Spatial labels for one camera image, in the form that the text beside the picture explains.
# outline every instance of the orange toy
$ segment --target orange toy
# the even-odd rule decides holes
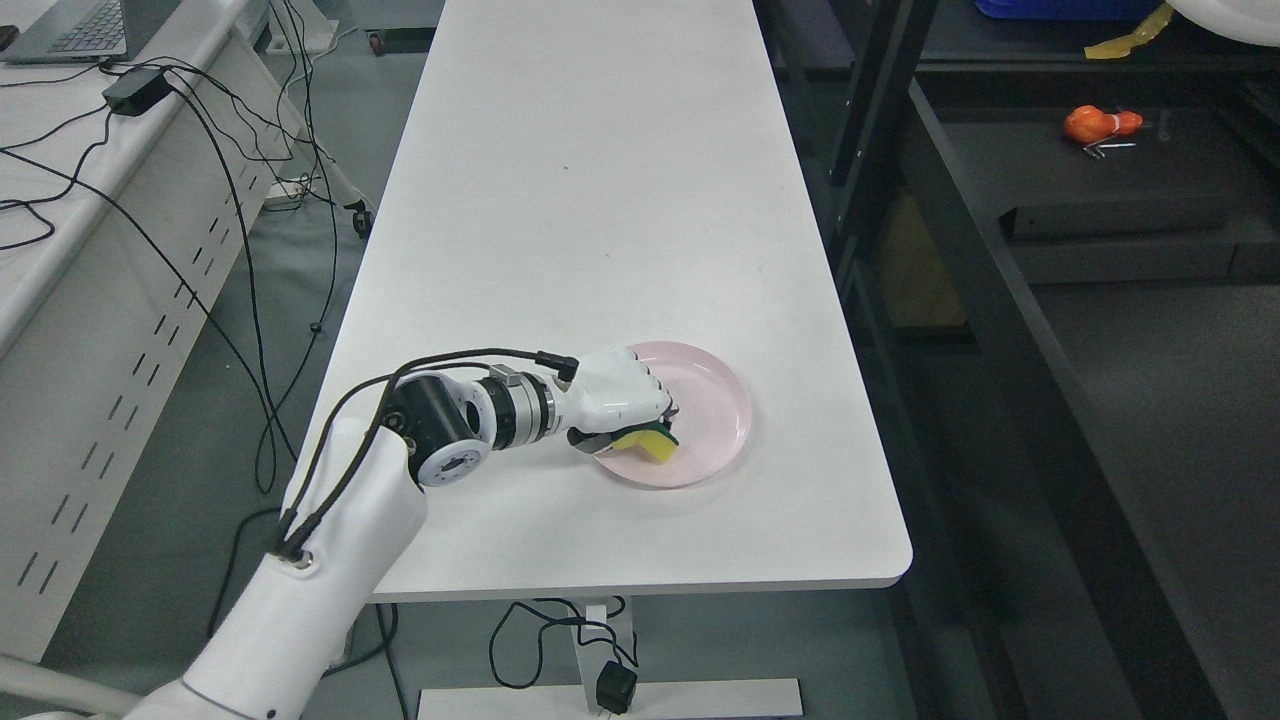
[[[1066,137],[1080,145],[1091,145],[1112,136],[1125,136],[1138,132],[1142,127],[1142,115],[1124,110],[1121,113],[1103,113],[1093,105],[1080,105],[1062,122],[1062,131]]]

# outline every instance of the yellow sponge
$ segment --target yellow sponge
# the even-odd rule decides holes
[[[627,450],[630,447],[639,446],[658,462],[666,462],[676,455],[676,448],[680,447],[680,441],[671,434],[671,430],[662,427],[660,423],[650,423],[648,425],[640,425],[632,428],[622,437],[613,441],[614,450]]]

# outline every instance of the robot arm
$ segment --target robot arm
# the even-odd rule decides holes
[[[669,424],[675,411],[627,350],[584,357],[572,383],[502,365],[474,382],[436,370],[406,375],[388,395],[340,502],[308,534],[303,552],[266,555],[187,673],[143,698],[127,720],[298,717],[374,587],[425,521],[422,486],[456,482],[494,450],[571,428],[609,437]],[[312,514],[337,487],[367,425],[334,421],[297,516]]]

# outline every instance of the desk leg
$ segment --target desk leg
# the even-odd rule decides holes
[[[614,618],[608,616],[608,602],[603,598],[575,601],[573,605],[577,606],[579,611],[588,620],[604,623],[609,625],[614,633],[611,635],[604,628],[588,625],[581,628],[581,634],[579,634],[577,628],[570,628],[573,651],[577,653],[579,676],[582,679],[582,689],[586,692],[586,710],[591,715],[596,715],[600,712],[600,706],[595,702],[595,680],[599,678],[600,669],[604,667],[604,664],[614,660],[611,639],[617,637],[618,646],[635,657],[635,646],[631,644],[631,638],[634,635],[631,633],[632,625],[630,598],[623,600],[622,611]],[[579,637],[581,637],[582,642],[588,644],[579,644]]]
[[[604,621],[607,602],[600,598],[575,602],[589,620]],[[608,624],[618,643],[632,652],[631,603]],[[600,628],[582,628],[582,639],[611,635]],[[525,691],[507,688],[465,688],[422,691],[419,717],[456,720],[570,720],[618,717],[595,703],[595,679],[604,664],[613,660],[608,642],[579,646],[577,666],[581,685],[545,685]],[[582,703],[584,692],[586,703]],[[804,714],[800,683],[795,678],[768,680],[717,680],[705,683],[645,683],[636,685],[627,720],[730,720],[735,717],[796,717]]]

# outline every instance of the white table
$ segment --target white table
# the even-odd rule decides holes
[[[45,3],[0,3],[32,22]],[[188,0],[138,60],[175,55],[275,115],[279,85],[233,31],[244,0]],[[77,67],[0,64],[0,85],[65,78]],[[92,70],[65,83],[0,87],[0,145],[42,135],[102,105],[113,79]],[[228,99],[197,85],[215,122],[252,147]],[[18,150],[70,172],[102,137],[99,114]],[[285,102],[285,123],[298,117]],[[224,172],[197,119],[177,97],[138,118],[113,118],[109,145],[82,179],[128,209],[178,265],[206,306],[239,254]],[[257,128],[264,152],[287,150]],[[273,178],[225,140],[246,219]],[[0,197],[52,195],[65,181],[0,156]],[[37,661],[67,609],[205,316],[122,215],[83,188],[40,206],[56,233],[0,251],[0,653]],[[0,245],[42,225],[20,210],[0,218]]]
[[[303,456],[406,359],[648,340],[742,378],[728,468],[662,492],[559,438],[495,454],[428,492],[375,600],[879,588],[911,562],[751,4],[449,0]]]

